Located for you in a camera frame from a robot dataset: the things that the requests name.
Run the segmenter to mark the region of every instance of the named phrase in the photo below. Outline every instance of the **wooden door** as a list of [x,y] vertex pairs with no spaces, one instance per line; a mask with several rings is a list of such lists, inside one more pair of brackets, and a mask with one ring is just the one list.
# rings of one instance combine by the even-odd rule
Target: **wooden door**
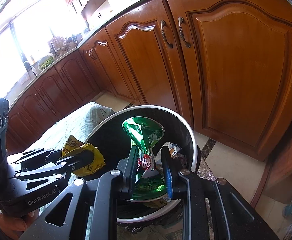
[[195,130],[264,160],[292,120],[292,7],[286,0],[168,0]]
[[8,113],[8,140],[6,144],[10,151],[15,149],[16,152],[23,152],[37,141],[41,135],[20,111],[18,104],[19,102]]
[[92,49],[91,57],[103,68],[115,95],[129,102],[138,100],[136,92],[121,65],[106,29],[100,30],[89,39],[88,45]]
[[29,87],[18,100],[18,107],[41,135],[58,122],[34,86]]
[[[167,42],[161,34],[162,21]],[[162,0],[141,5],[106,29],[145,103],[177,111],[191,124],[186,76]]]
[[55,68],[71,94],[81,106],[99,94],[100,89],[87,69],[79,51],[68,55],[65,59],[57,63]]
[[79,108],[79,104],[54,67],[40,77],[34,87],[59,120]]
[[97,85],[102,91],[108,91],[109,93],[115,94],[114,88],[104,70],[104,68],[96,61],[95,57],[92,55],[91,48],[88,43],[84,43],[80,47],[80,53],[87,64],[87,67],[95,78]]

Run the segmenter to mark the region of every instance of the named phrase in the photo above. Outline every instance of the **black device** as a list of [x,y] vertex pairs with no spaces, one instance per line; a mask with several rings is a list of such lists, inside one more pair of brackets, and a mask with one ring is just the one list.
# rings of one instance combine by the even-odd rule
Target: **black device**
[[[7,100],[0,99],[0,209],[22,217],[52,201],[20,240],[83,240],[91,205],[94,210],[90,240],[116,240],[117,200],[129,199],[133,193],[137,147],[132,146],[128,158],[99,179],[77,178],[67,186],[70,172],[91,163],[93,155],[82,152],[59,160],[61,150],[38,149],[7,157],[8,105]],[[212,218],[215,240],[278,240],[225,179],[209,181],[183,169],[178,160],[171,158],[168,147],[162,149],[162,164],[169,196],[184,203],[183,240],[210,239],[207,214]],[[5,239],[0,231],[0,240]]]

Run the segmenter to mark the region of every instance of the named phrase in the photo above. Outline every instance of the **trash can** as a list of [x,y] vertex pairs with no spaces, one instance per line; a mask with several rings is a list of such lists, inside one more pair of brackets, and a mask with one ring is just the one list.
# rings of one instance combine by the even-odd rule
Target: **trash can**
[[[174,111],[161,106],[135,106],[111,115],[90,133],[85,143],[91,143],[95,147],[98,147],[105,158],[106,165],[95,174],[86,176],[85,180],[101,177],[107,171],[115,169],[121,159],[128,157],[131,149],[131,139],[124,132],[122,123],[126,119],[134,116],[149,117],[164,127],[164,137],[153,147],[154,154],[160,150],[166,141],[176,143],[182,148],[183,154],[187,157],[187,168],[193,172],[197,171],[200,157],[198,159],[194,133],[186,120]],[[167,214],[175,207],[177,208],[179,203],[180,200],[172,200],[160,209],[145,206],[138,216],[133,217],[118,214],[117,222],[139,223],[154,220]],[[125,204],[141,205],[142,203],[128,203],[127,201],[123,201],[118,202],[118,207],[119,205]]]

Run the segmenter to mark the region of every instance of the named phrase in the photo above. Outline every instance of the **crumpled yellow packaging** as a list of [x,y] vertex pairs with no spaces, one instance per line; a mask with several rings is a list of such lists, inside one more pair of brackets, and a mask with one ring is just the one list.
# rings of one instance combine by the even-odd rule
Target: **crumpled yellow packaging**
[[84,144],[83,142],[77,140],[74,136],[70,135],[67,142],[65,143],[63,150],[61,152],[61,160],[63,158],[79,154],[84,150],[89,150],[94,153],[94,160],[91,164],[88,164],[73,173],[79,177],[94,174],[96,171],[101,169],[105,165],[105,159],[100,151],[90,143]]

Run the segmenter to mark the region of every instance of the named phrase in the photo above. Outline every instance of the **kitchen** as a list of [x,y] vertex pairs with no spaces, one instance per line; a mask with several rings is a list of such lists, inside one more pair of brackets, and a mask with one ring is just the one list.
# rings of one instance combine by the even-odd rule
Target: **kitchen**
[[[287,0],[24,1],[0,13],[8,152],[24,151],[105,92],[176,111],[196,132],[259,162],[284,140],[292,121]],[[40,71],[49,52],[54,62]]]

